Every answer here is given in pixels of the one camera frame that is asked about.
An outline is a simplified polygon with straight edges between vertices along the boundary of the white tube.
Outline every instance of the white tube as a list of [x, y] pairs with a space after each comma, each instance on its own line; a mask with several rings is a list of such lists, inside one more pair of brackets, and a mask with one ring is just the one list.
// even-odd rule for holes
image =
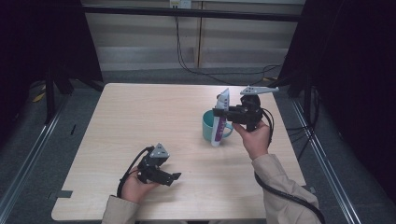
[[[224, 109], [225, 111], [228, 111], [229, 105], [230, 105], [230, 92], [227, 88], [219, 95], [218, 102], [216, 103], [216, 108]], [[220, 141], [223, 135], [226, 122], [227, 122], [226, 118], [214, 117], [212, 141], [211, 141], [213, 147], [218, 147], [220, 145]]]

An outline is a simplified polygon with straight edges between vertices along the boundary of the sleeve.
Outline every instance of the sleeve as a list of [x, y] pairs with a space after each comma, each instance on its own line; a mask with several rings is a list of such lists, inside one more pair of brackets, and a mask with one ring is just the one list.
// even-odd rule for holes
[[113, 195], [108, 197], [102, 224], [134, 224], [139, 204], [132, 203]]
[[[287, 177], [276, 155], [267, 154], [260, 156], [252, 162], [252, 165], [257, 175], [266, 185], [304, 199], [318, 208], [317, 197]], [[304, 206], [280, 198], [265, 189], [263, 191], [268, 224], [320, 223], [315, 213]]]

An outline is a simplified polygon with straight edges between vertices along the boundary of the black horizontal bar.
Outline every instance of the black horizontal bar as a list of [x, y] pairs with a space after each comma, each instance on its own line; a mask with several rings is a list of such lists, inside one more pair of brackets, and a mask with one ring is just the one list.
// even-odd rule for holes
[[298, 21], [300, 19], [300, 15], [218, 11], [218, 10], [204, 10], [204, 9], [165, 8], [165, 7], [114, 7], [114, 6], [100, 6], [100, 5], [82, 5], [82, 6], [44, 5], [42, 7], [46, 9], [87, 12], [87, 13], [173, 16], [173, 17], [178, 16], [178, 17], [237, 19], [237, 20], [252, 20], [252, 21]]

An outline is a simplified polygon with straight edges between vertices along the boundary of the wooden table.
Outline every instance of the wooden table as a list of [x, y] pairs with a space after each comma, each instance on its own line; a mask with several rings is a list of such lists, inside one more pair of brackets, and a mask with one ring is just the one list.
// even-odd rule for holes
[[[181, 172], [171, 187], [150, 193], [137, 218], [264, 218], [262, 189], [237, 132], [212, 147], [202, 137], [202, 115], [216, 104], [225, 86], [107, 84], [64, 182], [71, 198], [59, 198], [55, 220], [102, 219], [107, 198], [145, 147], [162, 143], [170, 158], [167, 173]], [[230, 105], [239, 105], [245, 87], [228, 87]], [[275, 118], [270, 152], [288, 176], [305, 185], [272, 93], [260, 95]]]

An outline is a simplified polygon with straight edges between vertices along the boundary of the person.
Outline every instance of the person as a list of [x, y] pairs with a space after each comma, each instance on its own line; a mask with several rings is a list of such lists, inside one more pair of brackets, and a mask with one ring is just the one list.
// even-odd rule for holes
[[[318, 208], [318, 199], [295, 181], [288, 179], [276, 155], [268, 153], [270, 128], [261, 120], [257, 129], [248, 132], [242, 125], [233, 123], [233, 128], [241, 135], [243, 145], [252, 160], [252, 165], [260, 179], [272, 188], [292, 194]], [[159, 184], [143, 184], [133, 172], [122, 188], [121, 198], [109, 196], [102, 223], [134, 223], [135, 213], [145, 198]], [[320, 223], [309, 209], [290, 202], [275, 194], [263, 190], [266, 222], [276, 223]]]

